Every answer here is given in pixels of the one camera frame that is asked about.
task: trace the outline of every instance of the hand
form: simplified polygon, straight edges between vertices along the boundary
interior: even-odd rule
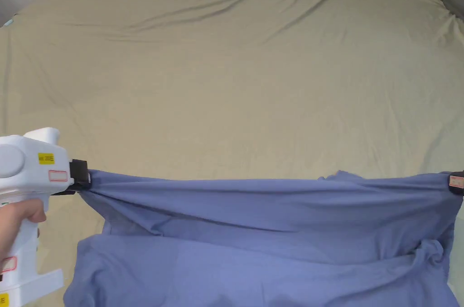
[[[0,261],[10,251],[24,219],[33,223],[46,220],[44,204],[40,199],[10,203],[0,208]]]

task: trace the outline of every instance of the beige bed sheet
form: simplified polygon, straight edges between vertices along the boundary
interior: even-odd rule
[[[463,33],[438,0],[38,0],[0,29],[0,133],[162,178],[463,170]],[[69,283],[102,219],[79,196],[47,215],[39,268]]]

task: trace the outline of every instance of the cloth fold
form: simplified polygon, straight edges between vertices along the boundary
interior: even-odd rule
[[[74,306],[458,306],[462,197],[447,173],[176,181],[92,171],[105,218],[78,246]]]

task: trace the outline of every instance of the red-bordered label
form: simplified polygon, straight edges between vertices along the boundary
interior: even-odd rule
[[[50,181],[68,181],[68,172],[66,171],[48,171]]]
[[[1,262],[0,273],[14,271],[18,267],[18,258],[16,256],[7,257]]]
[[[449,177],[449,186],[464,189],[464,177],[456,177],[454,175],[451,175]]]

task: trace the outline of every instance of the yellow label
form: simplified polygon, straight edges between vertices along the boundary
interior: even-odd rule
[[[40,165],[54,165],[55,156],[52,153],[39,153],[39,164]]]
[[[0,293],[0,307],[10,306],[10,299],[7,293]]]

